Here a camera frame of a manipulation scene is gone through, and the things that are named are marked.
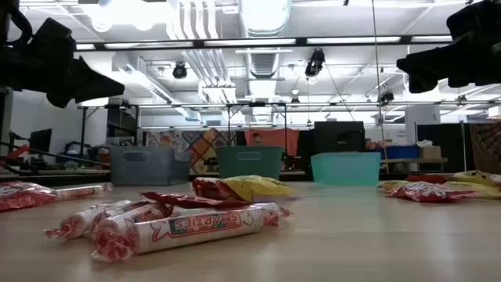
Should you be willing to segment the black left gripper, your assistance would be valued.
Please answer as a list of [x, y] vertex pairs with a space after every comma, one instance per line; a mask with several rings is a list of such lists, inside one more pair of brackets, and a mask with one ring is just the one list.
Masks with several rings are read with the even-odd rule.
[[[74, 59], [72, 30], [48, 18], [34, 31], [23, 17], [14, 20], [21, 36], [1, 47], [1, 84], [13, 89], [45, 92], [46, 99], [65, 108], [124, 93], [124, 85], [93, 70], [82, 56]], [[74, 93], [67, 94], [74, 87]]]

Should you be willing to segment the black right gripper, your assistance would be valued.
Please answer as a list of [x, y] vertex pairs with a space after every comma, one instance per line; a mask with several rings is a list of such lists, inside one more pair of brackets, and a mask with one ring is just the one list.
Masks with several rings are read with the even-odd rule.
[[[450, 85], [460, 82], [477, 86], [500, 83], [500, 2], [469, 1], [446, 20], [452, 42], [447, 46], [410, 53], [396, 61], [409, 76], [409, 92], [424, 93], [447, 79]], [[459, 70], [451, 67], [456, 49]]]

